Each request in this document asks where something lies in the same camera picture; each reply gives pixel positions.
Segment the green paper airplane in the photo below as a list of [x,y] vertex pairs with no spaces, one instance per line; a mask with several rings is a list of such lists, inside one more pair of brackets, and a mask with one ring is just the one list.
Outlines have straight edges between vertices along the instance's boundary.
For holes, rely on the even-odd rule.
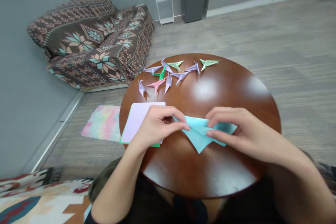
[[202,60],[202,59],[199,59],[202,64],[203,64],[203,67],[202,67],[202,70],[203,71],[206,67],[210,66],[210,65],[214,65],[214,64],[218,64],[219,61],[205,61],[205,60]]
[[179,65],[182,64],[183,61],[179,61],[179,62],[172,62],[172,63],[167,63],[169,66],[176,68],[177,70],[181,71],[181,69],[179,68]]
[[164,66],[164,68],[163,68],[163,70],[162,70],[162,72],[161,73],[153,73],[153,75],[154,76],[160,76],[160,79],[159,79],[159,81],[160,80],[162,80],[163,78],[164,78],[164,76],[165,76],[165,70],[166,70],[166,66]]

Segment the rug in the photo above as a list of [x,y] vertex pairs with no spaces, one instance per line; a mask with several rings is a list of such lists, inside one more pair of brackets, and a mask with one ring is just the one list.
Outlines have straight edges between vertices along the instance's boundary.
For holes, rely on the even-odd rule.
[[120,106],[99,105],[91,114],[81,135],[98,140],[119,142],[119,112]]
[[60,171],[51,167],[0,179],[0,224],[83,224],[93,178],[52,183]]

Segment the sleeve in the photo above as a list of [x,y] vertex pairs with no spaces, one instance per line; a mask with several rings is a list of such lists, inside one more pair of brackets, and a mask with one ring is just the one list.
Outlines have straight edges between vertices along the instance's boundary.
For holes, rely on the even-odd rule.
[[[118,223],[116,224],[126,224],[126,218],[119,221]],[[92,218],[92,215],[91,215],[91,211],[89,212],[86,220],[84,221],[84,224],[99,224],[97,222],[95,222],[95,220]]]

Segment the lavender paper sheet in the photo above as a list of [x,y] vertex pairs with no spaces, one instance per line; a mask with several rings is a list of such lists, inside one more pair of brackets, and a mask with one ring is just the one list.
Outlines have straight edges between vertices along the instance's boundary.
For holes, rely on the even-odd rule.
[[166,102],[151,102],[151,103],[133,103],[129,110],[128,119],[121,135],[120,144],[129,144],[135,134],[138,132],[146,114],[151,105],[165,106]]

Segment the floor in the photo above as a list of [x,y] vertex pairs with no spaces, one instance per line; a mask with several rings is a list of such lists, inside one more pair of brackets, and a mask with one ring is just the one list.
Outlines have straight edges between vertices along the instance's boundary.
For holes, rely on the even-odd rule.
[[[209,53],[256,74],[279,107],[283,135],[336,166],[336,2],[291,0],[185,24],[157,26],[147,65],[182,53]],[[100,104],[120,105],[126,89],[89,93],[45,167],[63,180],[96,176],[123,146],[80,136]]]

